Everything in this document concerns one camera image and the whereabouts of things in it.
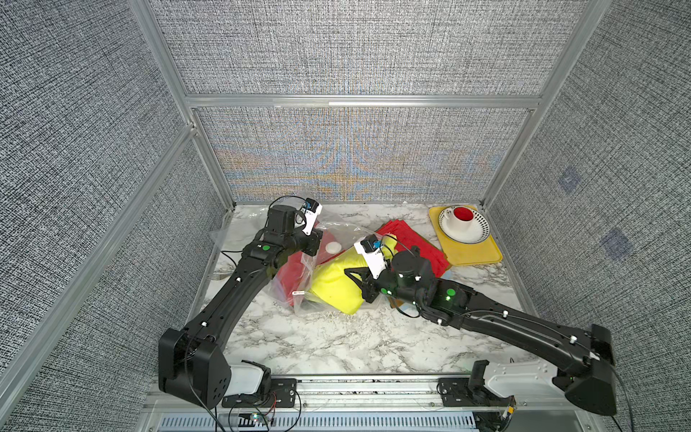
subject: gray fabric wall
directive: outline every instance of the gray fabric wall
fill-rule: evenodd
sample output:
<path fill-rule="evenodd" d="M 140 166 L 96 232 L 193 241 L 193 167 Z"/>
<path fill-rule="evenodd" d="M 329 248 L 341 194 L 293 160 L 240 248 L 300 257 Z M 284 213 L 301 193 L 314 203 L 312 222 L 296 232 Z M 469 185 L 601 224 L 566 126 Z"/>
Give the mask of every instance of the gray fabric wall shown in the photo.
<path fill-rule="evenodd" d="M 236 200 L 480 200 L 525 109 L 198 109 Z"/>
<path fill-rule="evenodd" d="M 126 0 L 6 2 L 0 25 L 3 371 L 184 122 Z M 3 430 L 131 430 L 224 212 L 188 144 Z"/>
<path fill-rule="evenodd" d="M 190 93 L 537 94 L 586 0 L 150 0 Z"/>
<path fill-rule="evenodd" d="M 225 213 L 190 142 L 3 431 L 130 431 Z"/>
<path fill-rule="evenodd" d="M 149 3 L 188 93 L 539 95 L 587 0 Z M 479 200 L 525 114 L 199 111 L 240 201 Z"/>
<path fill-rule="evenodd" d="M 690 427 L 689 53 L 690 2 L 615 0 L 490 210 L 543 317 L 612 330 L 638 431 Z"/>
<path fill-rule="evenodd" d="M 182 126 L 125 0 L 0 10 L 0 373 Z"/>

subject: clear plastic bag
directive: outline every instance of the clear plastic bag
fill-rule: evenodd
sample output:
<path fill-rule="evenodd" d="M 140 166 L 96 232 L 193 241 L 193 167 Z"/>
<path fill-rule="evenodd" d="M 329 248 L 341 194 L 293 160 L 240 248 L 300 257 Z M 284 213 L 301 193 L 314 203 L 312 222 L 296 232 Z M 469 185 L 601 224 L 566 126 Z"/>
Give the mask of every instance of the clear plastic bag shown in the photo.
<path fill-rule="evenodd" d="M 303 193 L 295 196 L 309 196 Z M 285 204 L 295 208 L 303 205 L 302 198 L 286 197 L 277 200 L 273 205 Z M 250 243 L 256 233 L 265 226 L 269 206 L 242 206 L 232 216 L 233 223 L 224 224 L 222 229 L 210 232 L 214 244 L 219 251 L 230 251 L 221 254 L 218 264 L 212 274 L 210 290 L 216 285 L 223 284 L 223 279 L 230 276 L 241 258 L 242 249 Z M 328 262 L 335 256 L 350 249 L 360 238 L 375 234 L 370 229 L 344 221 L 338 214 L 324 209 L 317 218 L 316 228 L 323 232 L 319 252 L 316 256 L 308 256 L 302 252 L 293 254 L 288 262 L 281 267 L 278 274 L 264 287 L 263 291 L 284 308 L 293 309 L 296 314 L 304 315 L 313 312 L 337 311 L 336 308 L 322 301 L 311 291 L 311 278 L 316 266 Z M 377 308 L 384 302 L 379 296 L 374 303 L 362 303 L 361 309 Z"/>
<path fill-rule="evenodd" d="M 338 310 L 316 296 L 312 288 L 312 275 L 314 269 L 325 264 L 332 258 L 350 249 L 356 241 L 364 236 L 374 234 L 381 239 L 379 234 L 358 224 L 344 221 L 340 216 L 324 211 L 319 218 L 317 227 L 323 231 L 323 238 L 319 247 L 319 253 L 315 257 L 303 254 L 304 271 L 299 290 L 293 292 L 293 309 L 297 315 L 305 315 L 314 312 Z M 377 297 L 373 303 L 362 303 L 359 309 L 375 309 L 383 304 L 385 299 Z"/>

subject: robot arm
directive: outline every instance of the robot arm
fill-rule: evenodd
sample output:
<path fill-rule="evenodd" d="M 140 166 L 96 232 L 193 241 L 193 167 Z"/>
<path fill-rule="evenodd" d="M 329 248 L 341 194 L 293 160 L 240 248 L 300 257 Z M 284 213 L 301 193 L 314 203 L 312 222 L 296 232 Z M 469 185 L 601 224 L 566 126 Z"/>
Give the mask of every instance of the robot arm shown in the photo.
<path fill-rule="evenodd" d="M 377 242 L 373 235 L 361 239 L 361 254 L 374 254 Z M 420 256 L 417 247 L 394 255 L 385 270 L 380 268 L 375 264 L 377 278 L 368 267 L 345 270 L 366 301 L 372 302 L 384 293 L 412 303 L 422 318 L 437 325 L 483 333 L 522 348 L 551 364 L 536 369 L 547 373 L 547 369 L 556 367 L 550 385 L 563 391 L 572 404 L 596 414 L 616 414 L 614 356 L 608 329 L 595 324 L 590 330 L 561 326 L 502 305 L 462 283 L 438 279 L 430 261 Z M 507 391 L 504 382 L 508 380 L 502 378 L 499 385 L 489 371 L 498 366 L 506 369 L 507 365 L 488 364 L 475 363 L 476 382 L 484 378 L 484 386 L 500 397 L 512 394 L 501 394 Z M 530 378 L 538 379 L 538 375 L 533 371 Z"/>
<path fill-rule="evenodd" d="M 313 226 L 320 211 L 320 204 L 310 199 L 304 212 L 285 205 L 269 208 L 266 226 L 245 247 L 220 292 L 183 329 L 169 328 L 159 339 L 161 391 L 207 409 L 221 401 L 231 384 L 223 346 L 252 299 L 290 255 L 318 252 L 322 233 Z M 302 225 L 296 224 L 298 215 Z M 378 263 L 384 258 L 376 242 L 370 236 L 357 247 L 361 254 L 372 254 L 366 261 L 374 272 L 369 267 L 346 269 L 366 301 L 385 293 L 414 304 L 421 317 L 438 325 L 484 333 L 523 348 L 556 367 L 551 384 L 571 403 L 601 415 L 616 413 L 612 338 L 606 328 L 559 326 L 494 302 L 461 283 L 437 279 L 415 247 L 396 254 L 390 263 Z M 491 381 L 486 367 L 487 362 L 476 362 L 471 381 L 492 391 L 491 382 L 485 382 Z M 504 397 L 497 388 L 494 393 Z"/>
<path fill-rule="evenodd" d="M 161 391 L 205 407 L 221 401 L 231 384 L 223 346 L 252 299 L 295 252 L 319 250 L 322 232 L 315 218 L 316 201 L 305 200 L 304 212 L 287 205 L 269 208 L 266 226 L 243 249 L 242 258 L 211 302 L 182 330 L 169 328 L 158 341 L 158 386 Z M 303 225 L 296 226 L 301 216 Z"/>

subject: yellow cloth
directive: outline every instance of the yellow cloth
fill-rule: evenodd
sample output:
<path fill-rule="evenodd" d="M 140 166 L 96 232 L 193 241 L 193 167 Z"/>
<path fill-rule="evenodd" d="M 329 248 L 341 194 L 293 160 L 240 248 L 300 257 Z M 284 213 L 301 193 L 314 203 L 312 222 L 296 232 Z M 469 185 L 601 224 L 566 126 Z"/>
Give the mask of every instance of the yellow cloth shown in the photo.
<path fill-rule="evenodd" d="M 397 241 L 391 237 L 384 237 L 384 245 L 394 253 Z M 386 247 L 384 258 L 391 259 L 391 252 Z M 312 287 L 310 291 L 321 300 L 329 303 L 344 314 L 352 315 L 360 308 L 364 300 L 362 291 L 355 285 L 343 271 L 347 268 L 367 267 L 365 257 L 358 254 L 351 247 L 331 261 L 318 265 L 312 274 Z"/>

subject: marble surface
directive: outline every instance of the marble surface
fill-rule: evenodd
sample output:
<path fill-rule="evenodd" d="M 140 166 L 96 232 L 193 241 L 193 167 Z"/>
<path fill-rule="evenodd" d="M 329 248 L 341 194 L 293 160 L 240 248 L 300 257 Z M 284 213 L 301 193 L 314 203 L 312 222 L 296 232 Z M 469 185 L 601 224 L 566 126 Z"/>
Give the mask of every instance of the marble surface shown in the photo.
<path fill-rule="evenodd" d="M 262 205 L 238 206 L 227 232 L 218 233 L 218 244 L 227 250 L 242 249 L 264 225 L 265 210 Z M 323 217 L 342 218 L 372 230 L 391 219 L 404 219 L 439 247 L 427 205 L 325 205 Z M 239 253 L 232 256 L 240 258 Z M 221 256 L 216 277 L 223 277 L 232 268 L 230 260 Z M 501 263 L 455 266 L 445 277 L 520 309 Z M 226 280 L 211 280 L 205 304 Z M 298 316 L 265 292 L 257 295 L 238 322 L 225 356 L 230 364 L 243 359 L 256 361 L 277 374 L 466 372 L 479 359 L 508 362 L 510 358 L 533 358 L 490 336 L 404 317 L 387 303 L 373 310 L 360 309 L 352 316 L 340 312 Z"/>

